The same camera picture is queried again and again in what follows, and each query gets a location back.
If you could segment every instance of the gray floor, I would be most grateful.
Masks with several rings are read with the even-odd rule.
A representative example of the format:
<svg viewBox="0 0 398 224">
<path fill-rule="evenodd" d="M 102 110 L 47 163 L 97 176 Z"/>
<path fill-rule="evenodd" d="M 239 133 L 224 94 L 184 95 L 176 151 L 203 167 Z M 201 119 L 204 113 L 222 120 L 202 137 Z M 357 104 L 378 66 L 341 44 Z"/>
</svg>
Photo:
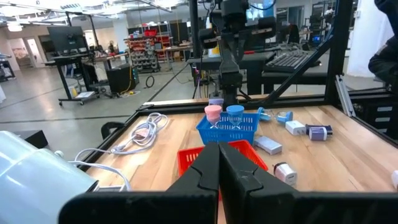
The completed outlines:
<svg viewBox="0 0 398 224">
<path fill-rule="evenodd" d="M 183 65 L 183 62 L 173 63 L 174 71 L 179 71 Z M 167 68 L 166 64 L 162 66 L 164 70 Z M 64 102 L 63 107 L 60 107 L 58 98 L 64 98 L 65 91 L 56 68 L 30 68 L 18 71 L 17 79 L 0 84 L 7 96 L 7 100 L 0 104 L 0 130 L 42 129 L 51 150 L 61 150 L 66 159 L 71 159 L 82 149 L 98 146 L 102 142 L 100 129 L 104 123 L 127 120 L 141 104 L 172 78 L 173 72 L 153 75 L 155 84 L 152 88 L 144 88 L 145 79 L 149 74 L 140 75 L 141 83 L 136 90 L 141 92 L 136 95 L 118 99 L 101 97 L 87 102 L 84 106 L 75 102 Z M 193 82 L 189 67 L 178 76 L 178 80 L 171 81 L 153 100 L 191 98 Z M 381 86 L 370 78 L 345 77 L 345 80 L 352 89 Z M 325 91 L 324 86 L 316 85 L 291 86 L 287 91 L 295 92 L 296 87 L 297 91 L 313 94 Z"/>
</svg>

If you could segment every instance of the red plastic basket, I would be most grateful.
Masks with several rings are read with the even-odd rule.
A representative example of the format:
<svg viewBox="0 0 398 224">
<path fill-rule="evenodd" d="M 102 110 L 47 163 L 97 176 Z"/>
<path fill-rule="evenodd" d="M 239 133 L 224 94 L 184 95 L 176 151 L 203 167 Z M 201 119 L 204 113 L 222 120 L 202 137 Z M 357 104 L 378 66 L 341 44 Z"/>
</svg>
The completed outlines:
<svg viewBox="0 0 398 224">
<path fill-rule="evenodd" d="M 237 149 L 241 154 L 246 156 L 246 158 L 250 159 L 255 163 L 257 166 L 263 168 L 265 171 L 268 170 L 267 165 L 262 161 L 260 156 L 255 152 L 253 147 L 247 140 L 238 140 L 238 141 L 231 141 L 228 143 L 230 146 Z M 198 157 L 199 153 L 205 147 L 196 147 L 192 149 L 183 149 L 177 153 L 177 160 L 178 160 L 178 174 L 181 177 L 185 171 L 190 167 L 193 161 Z"/>
<path fill-rule="evenodd" d="M 157 29 L 149 29 L 144 31 L 144 36 L 146 37 L 153 37 L 156 36 Z"/>
</svg>

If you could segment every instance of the blue plastic basket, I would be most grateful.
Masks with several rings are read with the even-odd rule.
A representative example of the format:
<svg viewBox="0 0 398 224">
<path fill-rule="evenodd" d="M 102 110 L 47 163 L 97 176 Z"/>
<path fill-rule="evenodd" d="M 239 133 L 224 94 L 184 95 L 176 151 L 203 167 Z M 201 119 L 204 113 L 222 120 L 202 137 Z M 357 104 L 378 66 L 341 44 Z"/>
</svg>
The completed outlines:
<svg viewBox="0 0 398 224">
<path fill-rule="evenodd" d="M 243 113 L 243 120 L 239 129 L 232 129 L 233 125 L 228 121 L 228 113 L 221 113 L 221 121 L 217 124 L 217 128 L 210 129 L 211 124 L 207 121 L 206 115 L 197 125 L 201 140 L 204 144 L 210 141 L 235 141 L 245 139 L 253 144 L 254 133 L 257 131 L 259 123 L 259 115 L 257 113 Z"/>
</svg>

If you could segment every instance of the keyboard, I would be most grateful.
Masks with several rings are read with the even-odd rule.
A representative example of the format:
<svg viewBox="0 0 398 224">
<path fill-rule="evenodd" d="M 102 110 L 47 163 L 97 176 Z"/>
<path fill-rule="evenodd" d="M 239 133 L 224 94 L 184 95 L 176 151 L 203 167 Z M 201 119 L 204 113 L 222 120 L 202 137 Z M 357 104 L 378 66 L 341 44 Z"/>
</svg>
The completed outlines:
<svg viewBox="0 0 398 224">
<path fill-rule="evenodd" d="M 292 52 L 292 53 L 282 54 L 273 59 L 272 61 L 266 63 L 264 71 L 292 73 L 308 58 L 309 55 L 306 52 Z"/>
</svg>

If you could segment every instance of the white power adapter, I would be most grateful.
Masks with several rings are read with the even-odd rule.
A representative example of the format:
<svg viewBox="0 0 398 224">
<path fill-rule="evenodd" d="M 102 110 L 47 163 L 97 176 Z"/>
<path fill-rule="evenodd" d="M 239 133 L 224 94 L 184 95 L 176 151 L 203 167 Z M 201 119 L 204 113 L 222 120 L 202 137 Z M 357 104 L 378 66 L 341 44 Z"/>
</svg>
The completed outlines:
<svg viewBox="0 0 398 224">
<path fill-rule="evenodd" d="M 395 189 L 398 190 L 398 170 L 395 170 L 392 173 L 391 179 L 392 179 L 392 184 L 394 184 Z"/>
<path fill-rule="evenodd" d="M 274 176 L 290 186 L 295 185 L 297 181 L 297 172 L 286 162 L 280 162 L 274 166 Z"/>
<path fill-rule="evenodd" d="M 298 121 L 288 121 L 285 124 L 285 128 L 293 135 L 305 134 L 307 129 L 304 124 Z"/>
<path fill-rule="evenodd" d="M 282 152 L 282 145 L 275 142 L 274 140 L 261 136 L 254 140 L 254 145 L 268 152 L 270 155 L 274 155 Z"/>
</svg>

